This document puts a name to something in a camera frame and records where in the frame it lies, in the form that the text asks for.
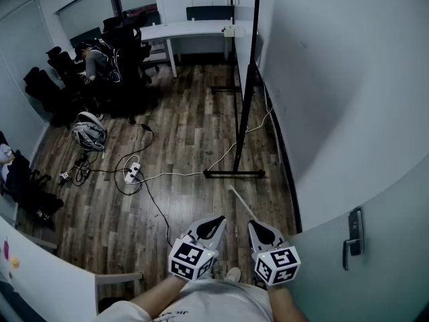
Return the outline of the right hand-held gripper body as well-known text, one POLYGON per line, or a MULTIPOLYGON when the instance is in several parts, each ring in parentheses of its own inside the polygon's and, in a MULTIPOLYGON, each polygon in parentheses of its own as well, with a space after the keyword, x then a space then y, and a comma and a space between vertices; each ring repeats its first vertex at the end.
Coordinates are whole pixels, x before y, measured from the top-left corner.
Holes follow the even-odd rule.
POLYGON ((252 254, 256 283, 266 286, 285 284, 296 278, 301 260, 295 246, 287 242, 278 247, 252 254))

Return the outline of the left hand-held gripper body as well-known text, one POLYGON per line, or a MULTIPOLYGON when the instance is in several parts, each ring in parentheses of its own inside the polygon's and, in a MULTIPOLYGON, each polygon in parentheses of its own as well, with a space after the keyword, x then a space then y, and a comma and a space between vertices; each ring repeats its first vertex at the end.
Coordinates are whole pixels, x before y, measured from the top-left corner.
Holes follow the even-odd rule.
POLYGON ((192 238, 185 235, 174 242, 168 256, 168 272, 184 280, 199 280, 212 269, 218 256, 217 250, 193 244, 192 238))

